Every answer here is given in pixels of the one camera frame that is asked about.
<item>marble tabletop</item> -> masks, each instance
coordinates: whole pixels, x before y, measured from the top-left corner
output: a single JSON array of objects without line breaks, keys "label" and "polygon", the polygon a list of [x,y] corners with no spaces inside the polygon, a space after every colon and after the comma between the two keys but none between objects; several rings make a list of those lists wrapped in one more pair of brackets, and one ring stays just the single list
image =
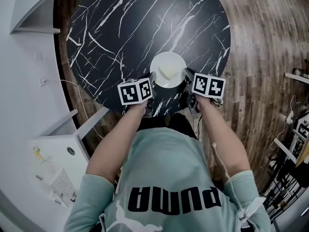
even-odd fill
[{"label": "marble tabletop", "polygon": [[[120,113],[117,85],[149,74],[158,54],[176,53],[187,68],[220,76],[231,42],[219,0],[81,0],[69,28],[74,76],[94,100]],[[157,85],[153,116],[186,108],[184,87]]]}]

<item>hardwood floorboard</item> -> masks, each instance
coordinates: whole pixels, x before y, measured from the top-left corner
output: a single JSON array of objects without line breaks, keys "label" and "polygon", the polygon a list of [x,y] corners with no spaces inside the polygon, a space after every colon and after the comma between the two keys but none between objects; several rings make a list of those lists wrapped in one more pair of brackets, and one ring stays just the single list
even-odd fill
[{"label": "hardwood floorboard", "polygon": [[[76,83],[70,70],[66,53],[66,36],[70,17],[80,0],[58,0],[57,9],[59,48],[65,78]],[[293,68],[307,70],[304,59],[309,57],[309,0],[220,0],[227,13],[231,29],[231,49],[222,75],[226,78],[223,116],[246,147],[251,168],[259,191],[265,190],[269,182],[268,158],[280,153],[269,148],[273,139],[283,129],[290,113],[290,101],[303,103],[308,86],[284,77]],[[78,108],[80,124],[87,117],[79,98],[78,88],[67,84],[73,107]],[[80,88],[88,116],[101,105],[92,100]],[[292,109],[297,114],[301,109],[295,100]],[[197,131],[199,115],[192,116],[188,109],[181,111]],[[120,114],[108,112],[95,126],[105,136],[121,118]],[[291,126],[278,139],[291,133]],[[201,126],[208,165],[214,179],[220,178],[211,153],[205,126]],[[100,142],[94,130],[86,136],[90,151]]]}]

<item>person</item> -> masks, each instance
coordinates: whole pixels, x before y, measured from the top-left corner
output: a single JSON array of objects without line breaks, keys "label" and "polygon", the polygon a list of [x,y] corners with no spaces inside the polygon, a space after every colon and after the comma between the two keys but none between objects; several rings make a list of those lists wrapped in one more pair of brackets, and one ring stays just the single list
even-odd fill
[{"label": "person", "polygon": [[209,99],[196,99],[223,170],[224,192],[213,184],[185,117],[174,115],[169,128],[136,132],[146,103],[134,105],[91,157],[65,231],[270,231],[262,204],[246,213],[259,194],[243,144]]}]

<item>sleeve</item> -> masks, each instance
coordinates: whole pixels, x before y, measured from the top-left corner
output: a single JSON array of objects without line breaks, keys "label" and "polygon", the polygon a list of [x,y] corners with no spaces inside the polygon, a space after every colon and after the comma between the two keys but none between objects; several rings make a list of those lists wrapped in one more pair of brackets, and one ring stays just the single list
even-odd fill
[{"label": "sleeve", "polygon": [[90,231],[99,222],[99,215],[111,203],[113,192],[113,184],[105,178],[85,174],[64,231]]},{"label": "sleeve", "polygon": [[[230,201],[237,208],[239,208],[239,205],[233,194],[231,182],[233,183],[234,193],[244,209],[248,207],[256,197],[259,197],[253,172],[251,170],[240,172],[232,176],[225,183],[224,188],[226,196],[230,198]],[[252,223],[259,232],[270,232],[270,219],[263,205],[250,217],[249,222]]]}]

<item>forearm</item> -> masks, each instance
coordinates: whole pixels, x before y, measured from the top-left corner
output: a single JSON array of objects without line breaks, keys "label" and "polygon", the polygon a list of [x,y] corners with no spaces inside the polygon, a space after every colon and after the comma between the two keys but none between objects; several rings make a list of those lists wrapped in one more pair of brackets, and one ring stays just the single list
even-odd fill
[{"label": "forearm", "polygon": [[111,183],[126,159],[132,139],[139,128],[143,113],[129,110],[97,146],[91,157],[86,174],[99,175]]},{"label": "forearm", "polygon": [[218,109],[210,102],[205,102],[202,107],[203,120],[210,142],[211,144],[216,143],[217,154],[226,166],[228,174],[233,176],[239,172],[250,170],[243,144],[227,125]]}]

